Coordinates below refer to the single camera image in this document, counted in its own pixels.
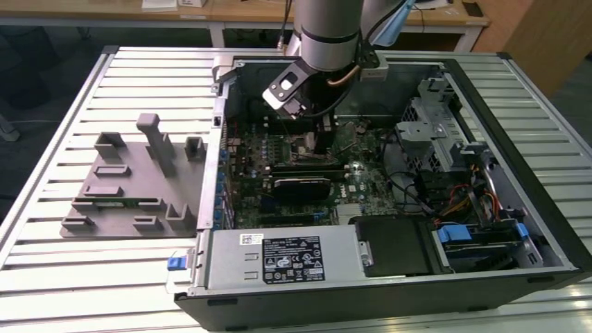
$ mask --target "blue latch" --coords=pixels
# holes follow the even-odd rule
[[[442,243],[448,241],[469,241],[473,239],[470,237],[469,229],[461,224],[444,225],[437,230],[437,237]]]
[[[228,159],[228,151],[225,149],[220,149],[220,160],[225,162]]]
[[[517,234],[520,235],[520,238],[522,238],[522,240],[525,240],[528,238],[528,229],[526,229],[526,226],[524,225],[524,223],[516,223],[516,229],[517,229]]]
[[[218,221],[222,218],[222,212],[220,210],[213,211],[213,220]]]
[[[186,257],[172,257],[166,261],[166,270],[184,271],[186,269]]]

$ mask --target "warning label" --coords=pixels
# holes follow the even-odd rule
[[[266,284],[324,281],[318,236],[262,239],[262,271]]]

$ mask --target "aluminum extrusion table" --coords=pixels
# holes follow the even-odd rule
[[[141,139],[134,120],[157,112],[174,142],[206,141],[216,103],[216,56],[278,56],[261,49],[120,48],[104,53],[0,227],[2,332],[204,332],[177,308],[165,260],[193,239],[62,239],[101,131]],[[456,58],[550,197],[592,248],[592,151],[510,60],[494,54],[389,52],[397,58]],[[480,137],[474,123],[466,121]],[[589,332],[589,280],[540,291],[498,309],[258,332]]]

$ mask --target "floor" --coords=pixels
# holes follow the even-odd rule
[[[136,29],[93,28],[89,32],[90,38],[81,40],[74,28],[46,28],[61,58],[58,65],[41,72],[50,91],[50,100],[37,108],[14,110],[0,99],[0,114],[13,122],[21,134],[17,142],[0,140],[0,221],[10,209],[10,199],[16,198],[34,168],[102,46],[210,46],[209,33],[204,29],[154,28],[142,29],[138,34]],[[272,47],[277,41],[272,31],[261,33],[229,30],[225,33],[228,47]],[[16,53],[0,37],[0,64],[13,64],[17,61]],[[584,61],[550,99],[588,143],[592,143],[592,117],[588,114],[592,110],[590,78],[592,61]]]

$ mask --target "gray metal frame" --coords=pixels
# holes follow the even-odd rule
[[[85,175],[78,170],[94,158],[86,153],[92,147],[86,138],[90,133],[97,135],[100,130],[86,127],[88,124],[101,121],[104,130],[118,130],[134,118],[128,114],[136,114],[146,107],[142,99],[132,98],[125,109],[117,109],[118,112],[114,112],[113,106],[102,110],[89,108],[98,81],[100,87],[121,87],[120,91],[126,93],[126,87],[137,84],[164,87],[174,81],[176,85],[194,87],[196,96],[210,96],[213,58],[241,54],[278,55],[273,50],[260,49],[121,48],[114,57],[101,56],[13,211],[0,227],[0,261],[4,263],[0,293],[10,296],[0,298],[0,325],[9,326],[2,327],[4,331],[205,332],[174,305],[169,294],[172,287],[186,287],[190,280],[184,275],[186,272],[180,275],[165,273],[166,258],[176,251],[192,248],[194,240],[64,241],[58,236],[57,217],[66,213],[62,207],[77,193]],[[592,161],[588,146],[570,126],[564,125],[565,119],[516,71],[512,61],[501,60],[490,53],[388,52],[385,55],[457,59],[569,224],[586,247],[592,248]],[[190,60],[181,78],[180,70],[174,69],[180,60]],[[110,73],[126,76],[104,78],[109,69]],[[146,79],[140,77],[141,72],[154,76]],[[168,108],[150,107],[162,119],[166,117],[170,126],[178,128],[172,131],[177,137],[184,135],[180,132],[189,127],[186,124],[204,118],[197,111],[209,108],[205,105],[201,109],[194,109],[198,106],[178,108],[176,105],[180,105],[181,99],[189,100],[170,96],[166,98]],[[190,99],[194,99],[192,103],[204,101],[201,97]],[[469,128],[474,130],[473,135],[480,137],[476,124],[465,111],[462,113]],[[560,290],[536,292],[494,310],[286,327],[273,329],[273,332],[420,332],[426,326],[446,333],[588,332],[588,315],[592,312],[588,284],[589,280],[585,280]]]

